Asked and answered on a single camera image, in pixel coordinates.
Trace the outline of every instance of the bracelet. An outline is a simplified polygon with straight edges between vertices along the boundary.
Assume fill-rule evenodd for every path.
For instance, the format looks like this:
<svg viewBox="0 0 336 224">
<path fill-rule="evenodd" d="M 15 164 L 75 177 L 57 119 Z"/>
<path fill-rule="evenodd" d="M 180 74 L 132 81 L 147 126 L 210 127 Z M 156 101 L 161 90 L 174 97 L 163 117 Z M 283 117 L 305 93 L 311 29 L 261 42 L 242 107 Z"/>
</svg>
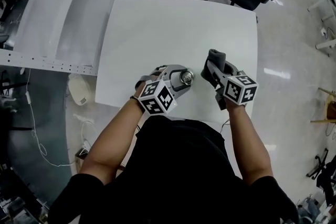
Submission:
<svg viewBox="0 0 336 224">
<path fill-rule="evenodd" d="M 141 109 L 142 113 L 144 113 L 144 112 L 145 112 L 145 109 L 143 108 L 142 104 L 140 104 L 140 101 L 139 101 L 136 97 L 134 97 L 134 96 L 131 96 L 131 97 L 130 97 L 130 100 L 131 100 L 131 99 L 137 100 L 138 105 L 139 105 L 139 108 Z"/>
</svg>

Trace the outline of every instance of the wooden stool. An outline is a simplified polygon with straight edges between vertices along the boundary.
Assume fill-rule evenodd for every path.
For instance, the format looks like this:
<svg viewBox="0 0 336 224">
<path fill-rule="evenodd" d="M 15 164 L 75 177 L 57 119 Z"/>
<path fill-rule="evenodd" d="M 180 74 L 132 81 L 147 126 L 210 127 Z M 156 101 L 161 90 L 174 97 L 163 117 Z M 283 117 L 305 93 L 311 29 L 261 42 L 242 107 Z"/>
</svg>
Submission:
<svg viewBox="0 0 336 224">
<path fill-rule="evenodd" d="M 324 117 L 324 120 L 317 120 L 317 121 L 310 121 L 310 122 L 313 122 L 313 123 L 325 123 L 325 122 L 331 122 L 331 123 L 336 123 L 336 119 L 328 119 L 327 118 L 327 111 L 328 111 L 328 105 L 332 102 L 332 101 L 335 101 L 335 98 L 336 98 L 336 93 L 334 91 L 330 92 L 330 91 L 327 91 L 325 89 L 322 89 L 319 87 L 319 90 L 321 90 L 322 92 L 326 92 L 328 93 L 328 97 L 327 99 L 325 100 L 325 105 L 324 105 L 324 109 L 323 109 L 323 117 Z"/>
</svg>

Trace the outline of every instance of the black sleeve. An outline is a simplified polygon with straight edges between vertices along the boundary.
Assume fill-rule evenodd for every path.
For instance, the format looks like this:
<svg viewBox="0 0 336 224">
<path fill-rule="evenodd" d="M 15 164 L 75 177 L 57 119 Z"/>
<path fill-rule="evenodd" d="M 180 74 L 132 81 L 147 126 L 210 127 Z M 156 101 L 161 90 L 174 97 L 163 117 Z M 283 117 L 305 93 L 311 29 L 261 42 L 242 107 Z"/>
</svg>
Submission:
<svg viewBox="0 0 336 224">
<path fill-rule="evenodd" d="M 265 176 L 256 180 L 249 188 L 252 199 L 251 214 L 258 223 L 279 223 L 279 218 L 284 222 L 291 220 L 299 222 L 296 206 L 279 187 L 272 176 Z"/>
<path fill-rule="evenodd" d="M 95 200 L 102 193 L 103 187 L 103 183 L 94 176 L 86 174 L 72 176 L 51 206 L 48 223 L 70 223 L 85 210 L 88 200 Z"/>
</svg>

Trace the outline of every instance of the forearm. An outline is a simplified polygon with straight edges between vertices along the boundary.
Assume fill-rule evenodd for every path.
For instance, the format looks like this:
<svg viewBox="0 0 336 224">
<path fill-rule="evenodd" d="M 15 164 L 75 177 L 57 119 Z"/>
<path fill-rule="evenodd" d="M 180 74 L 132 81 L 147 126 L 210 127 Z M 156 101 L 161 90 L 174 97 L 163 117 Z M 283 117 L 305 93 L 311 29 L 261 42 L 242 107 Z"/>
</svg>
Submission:
<svg viewBox="0 0 336 224">
<path fill-rule="evenodd" d="M 104 184 L 112 181 L 130 148 L 142 114 L 137 100 L 130 99 L 99 135 L 80 173 L 94 175 Z"/>
<path fill-rule="evenodd" d="M 272 176 L 269 154 L 245 108 L 230 109 L 229 116 L 234 152 L 243 180 L 250 185 L 263 176 Z"/>
</svg>

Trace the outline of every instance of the white cube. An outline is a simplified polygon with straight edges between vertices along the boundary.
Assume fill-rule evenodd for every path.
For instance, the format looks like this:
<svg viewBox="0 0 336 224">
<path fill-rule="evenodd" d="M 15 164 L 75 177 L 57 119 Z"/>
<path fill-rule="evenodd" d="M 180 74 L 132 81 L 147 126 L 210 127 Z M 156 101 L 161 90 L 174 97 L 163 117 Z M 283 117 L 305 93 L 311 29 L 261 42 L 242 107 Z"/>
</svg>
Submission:
<svg viewBox="0 0 336 224">
<path fill-rule="evenodd" d="M 168 114 L 177 106 L 173 94 L 163 80 L 146 81 L 138 100 L 151 115 Z"/>
<path fill-rule="evenodd" d="M 247 75 L 228 77 L 224 96 L 238 105 L 246 104 L 255 98 L 258 86 Z"/>
</svg>

